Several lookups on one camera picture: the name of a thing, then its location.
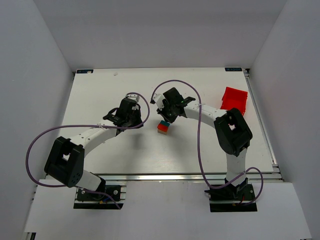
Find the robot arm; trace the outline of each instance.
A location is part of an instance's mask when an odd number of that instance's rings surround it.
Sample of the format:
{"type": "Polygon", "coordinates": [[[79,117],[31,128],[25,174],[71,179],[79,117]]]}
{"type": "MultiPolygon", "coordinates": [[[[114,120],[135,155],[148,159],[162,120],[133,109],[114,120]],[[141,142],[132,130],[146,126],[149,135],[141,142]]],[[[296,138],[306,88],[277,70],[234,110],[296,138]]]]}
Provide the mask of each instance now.
{"type": "Polygon", "coordinates": [[[77,186],[105,192],[106,181],[84,170],[85,156],[106,140],[124,131],[124,129],[103,128],[103,126],[128,128],[142,123],[139,99],[140,97],[135,94],[126,96],[119,107],[112,109],[102,118],[99,122],[101,127],[90,128],[70,138],[58,137],[54,141],[44,171],[69,188],[77,186]]]}
{"type": "MultiPolygon", "coordinates": [[[[179,116],[199,120],[199,102],[193,97],[184,99],[174,87],[164,94],[154,94],[152,99],[151,103],[158,107],[157,113],[169,123],[173,123],[179,116]]],[[[222,110],[202,104],[201,122],[215,128],[219,145],[226,153],[225,182],[245,173],[247,148],[253,136],[240,111],[236,108],[222,110]]],[[[229,186],[236,195],[247,183],[244,174],[229,186]]]]}

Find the white wall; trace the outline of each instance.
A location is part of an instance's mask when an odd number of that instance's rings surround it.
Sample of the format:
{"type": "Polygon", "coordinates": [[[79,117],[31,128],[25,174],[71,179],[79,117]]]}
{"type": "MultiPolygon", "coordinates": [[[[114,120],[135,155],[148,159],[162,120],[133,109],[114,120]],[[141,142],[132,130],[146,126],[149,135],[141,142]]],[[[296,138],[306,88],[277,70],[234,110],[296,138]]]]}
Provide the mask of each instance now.
{"type": "MultiPolygon", "coordinates": [[[[26,151],[38,133],[61,123],[73,76],[32,0],[0,1],[0,35],[0,238],[20,240],[35,189],[26,151]]],[[[55,134],[32,152],[36,178],[44,176],[55,134]]]]}
{"type": "Polygon", "coordinates": [[[72,70],[251,67],[286,0],[35,0],[72,70]]]}
{"type": "Polygon", "coordinates": [[[320,239],[320,1],[289,0],[251,69],[251,83],[285,180],[320,239]]]}

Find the metal frame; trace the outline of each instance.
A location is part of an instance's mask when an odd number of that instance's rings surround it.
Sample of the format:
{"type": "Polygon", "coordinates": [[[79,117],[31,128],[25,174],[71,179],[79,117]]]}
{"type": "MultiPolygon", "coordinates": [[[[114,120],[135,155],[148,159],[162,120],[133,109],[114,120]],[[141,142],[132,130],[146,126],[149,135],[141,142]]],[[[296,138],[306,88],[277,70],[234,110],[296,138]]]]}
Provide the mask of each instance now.
{"type": "Polygon", "coordinates": [[[277,162],[277,160],[276,160],[275,153],[274,153],[274,150],[273,150],[273,148],[272,148],[269,135],[268,135],[268,133],[267,133],[267,131],[266,131],[266,125],[265,125],[264,121],[263,121],[262,118],[261,118],[261,115],[260,115],[260,112],[259,112],[259,108],[258,108],[256,99],[255,99],[255,95],[254,95],[254,93],[253,93],[253,91],[252,91],[252,87],[251,87],[251,85],[250,85],[250,75],[249,75],[249,73],[248,73],[247,70],[243,70],[243,74],[244,74],[244,78],[245,78],[246,84],[247,84],[247,86],[248,86],[249,93],[250,93],[250,95],[251,95],[251,99],[252,99],[252,103],[253,103],[253,106],[254,106],[256,115],[257,115],[257,117],[258,117],[258,121],[259,121],[261,130],[262,130],[262,135],[263,135],[263,137],[264,137],[265,143],[266,143],[266,145],[267,145],[268,152],[269,152],[270,157],[271,157],[271,159],[272,159],[272,163],[273,163],[273,164],[277,164],[278,162],[277,162]]]}
{"type": "MultiPolygon", "coordinates": [[[[280,170],[277,164],[273,164],[273,172],[263,173],[263,180],[266,183],[281,183],[283,182],[280,170]]],[[[121,185],[120,201],[118,203],[124,204],[126,200],[127,193],[127,182],[130,181],[186,181],[193,183],[203,183],[203,177],[201,174],[129,174],[129,175],[99,175],[101,178],[105,179],[106,185],[121,185]]],[[[225,173],[218,174],[206,174],[210,184],[224,184],[224,179],[226,177],[225,173]]],[[[247,175],[249,183],[260,183],[261,177],[259,174],[254,172],[248,172],[247,175]]],[[[82,201],[77,200],[77,193],[74,196],[74,203],[82,203],[82,201]]],[[[97,204],[96,201],[86,201],[87,204],[97,204]]],[[[113,202],[106,202],[102,204],[114,204],[113,202]]]]}

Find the white floor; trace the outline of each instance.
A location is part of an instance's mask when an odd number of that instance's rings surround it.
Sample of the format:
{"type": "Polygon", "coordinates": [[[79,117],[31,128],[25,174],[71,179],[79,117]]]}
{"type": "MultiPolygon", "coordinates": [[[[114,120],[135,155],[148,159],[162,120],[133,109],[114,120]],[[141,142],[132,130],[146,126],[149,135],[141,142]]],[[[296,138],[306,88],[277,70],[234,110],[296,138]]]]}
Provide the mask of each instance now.
{"type": "MultiPolygon", "coordinates": [[[[215,108],[221,107],[226,87],[248,92],[243,72],[225,72],[224,68],[95,69],[93,73],[75,75],[63,125],[97,124],[109,110],[119,106],[126,93],[141,93],[149,101],[153,89],[170,79],[193,85],[202,102],[215,108]]],[[[164,93],[172,87],[184,97],[197,97],[191,88],[178,82],[165,84],[157,92],[164,93]]],[[[144,119],[147,108],[142,99],[140,105],[144,119]]],[[[199,173],[197,121],[180,117],[171,124],[168,135],[162,135],[157,133],[162,117],[155,105],[150,108],[144,127],[126,130],[97,147],[85,158],[85,169],[99,174],[199,173]]],[[[272,172],[272,160],[250,94],[244,118],[253,133],[246,167],[272,172]]],[[[62,129],[60,134],[68,138],[84,130],[62,129]]],[[[201,125],[201,156],[205,172],[226,172],[226,155],[218,144],[216,131],[205,124],[201,125]]]]}
{"type": "MultiPolygon", "coordinates": [[[[253,187],[257,193],[260,183],[253,187]]],[[[311,238],[292,183],[265,183],[257,212],[210,212],[205,189],[205,183],[131,181],[121,210],[96,210],[73,209],[74,187],[38,186],[25,232],[36,240],[311,238]]]]}

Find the small cube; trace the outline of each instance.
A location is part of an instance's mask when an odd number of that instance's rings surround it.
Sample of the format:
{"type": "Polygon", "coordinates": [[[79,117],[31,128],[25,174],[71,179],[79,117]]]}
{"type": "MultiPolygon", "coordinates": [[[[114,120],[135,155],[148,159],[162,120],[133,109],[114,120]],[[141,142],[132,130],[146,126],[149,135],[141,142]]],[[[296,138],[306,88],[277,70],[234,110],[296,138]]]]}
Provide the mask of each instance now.
{"type": "Polygon", "coordinates": [[[169,126],[162,124],[162,122],[164,122],[164,121],[161,121],[159,123],[158,127],[157,127],[158,128],[158,133],[167,135],[167,131],[168,131],[169,126]]]}

